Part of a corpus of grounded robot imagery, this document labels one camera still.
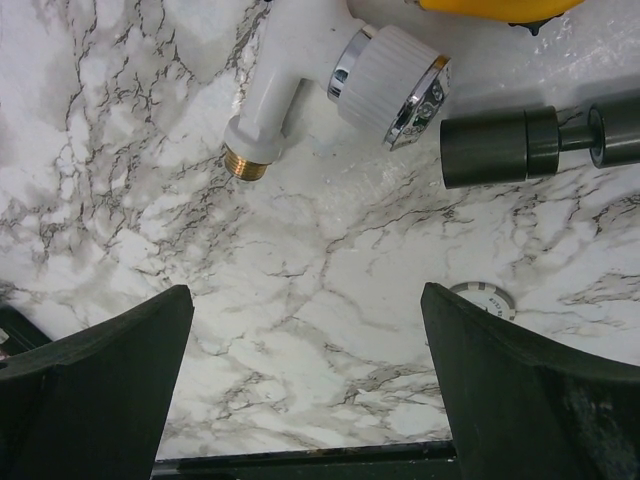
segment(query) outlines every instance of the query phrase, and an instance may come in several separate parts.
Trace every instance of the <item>dark gray cylinder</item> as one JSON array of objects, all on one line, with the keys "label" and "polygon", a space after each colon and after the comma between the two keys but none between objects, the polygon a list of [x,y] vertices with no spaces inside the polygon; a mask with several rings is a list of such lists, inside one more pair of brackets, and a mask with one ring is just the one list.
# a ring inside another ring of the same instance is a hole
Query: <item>dark gray cylinder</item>
[{"label": "dark gray cylinder", "polygon": [[527,125],[523,111],[444,120],[442,174],[447,188],[527,179]]},{"label": "dark gray cylinder", "polygon": [[640,163],[640,98],[597,103],[589,126],[596,138],[591,148],[596,167]]},{"label": "dark gray cylinder", "polygon": [[589,125],[564,125],[560,127],[560,151],[572,152],[592,148],[596,141]]},{"label": "dark gray cylinder", "polygon": [[554,107],[525,111],[527,119],[527,178],[544,178],[558,172],[560,135]]}]

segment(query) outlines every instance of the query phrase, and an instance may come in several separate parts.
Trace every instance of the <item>brass thread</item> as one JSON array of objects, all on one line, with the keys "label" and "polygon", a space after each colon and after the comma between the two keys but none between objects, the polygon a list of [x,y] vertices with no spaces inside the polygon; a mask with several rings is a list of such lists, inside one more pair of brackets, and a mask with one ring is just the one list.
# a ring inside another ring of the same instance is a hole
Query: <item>brass thread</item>
[{"label": "brass thread", "polygon": [[433,62],[433,66],[436,67],[438,70],[442,70],[444,67],[447,66],[447,63],[449,63],[449,60],[451,60],[449,57],[440,55],[438,58],[436,58],[436,61]]},{"label": "brass thread", "polygon": [[224,166],[227,167],[228,172],[234,177],[244,180],[245,182],[255,182],[262,178],[269,165],[262,165],[245,160],[227,147]]}]

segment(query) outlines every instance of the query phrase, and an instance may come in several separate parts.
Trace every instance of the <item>yellow object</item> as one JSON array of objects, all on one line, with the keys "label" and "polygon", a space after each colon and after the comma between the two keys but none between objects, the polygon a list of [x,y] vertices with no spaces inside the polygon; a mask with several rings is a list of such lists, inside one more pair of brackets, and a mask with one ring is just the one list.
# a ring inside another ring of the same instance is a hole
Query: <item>yellow object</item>
[{"label": "yellow object", "polygon": [[507,23],[531,23],[556,17],[584,0],[420,0],[422,8]]}]

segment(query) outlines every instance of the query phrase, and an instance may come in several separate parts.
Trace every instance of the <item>white plastic elbow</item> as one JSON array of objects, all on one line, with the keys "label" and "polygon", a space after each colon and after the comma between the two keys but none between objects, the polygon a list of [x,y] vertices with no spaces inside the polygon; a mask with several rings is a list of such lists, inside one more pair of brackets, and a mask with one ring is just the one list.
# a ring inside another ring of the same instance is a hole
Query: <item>white plastic elbow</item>
[{"label": "white plastic elbow", "polygon": [[416,141],[448,93],[446,57],[396,27],[376,32],[346,0],[276,0],[267,22],[247,98],[224,135],[227,169],[243,180],[258,180],[280,157],[301,79],[391,149]]}]

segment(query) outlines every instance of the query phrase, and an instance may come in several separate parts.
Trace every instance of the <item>marble surface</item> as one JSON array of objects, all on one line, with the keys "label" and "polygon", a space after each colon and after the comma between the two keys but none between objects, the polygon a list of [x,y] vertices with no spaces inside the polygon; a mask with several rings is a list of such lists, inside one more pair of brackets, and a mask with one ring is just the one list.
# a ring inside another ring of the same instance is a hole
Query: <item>marble surface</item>
[{"label": "marble surface", "polygon": [[[444,115],[637,85],[637,0],[587,0],[537,38],[403,0],[351,6],[454,58]],[[640,365],[640,167],[575,153],[550,180],[446,191],[437,128],[391,154],[305,84],[282,161],[230,179],[222,132],[267,11],[0,2],[0,295],[60,338],[190,286],[160,458],[448,438],[427,281],[493,282],[518,324]]]}]

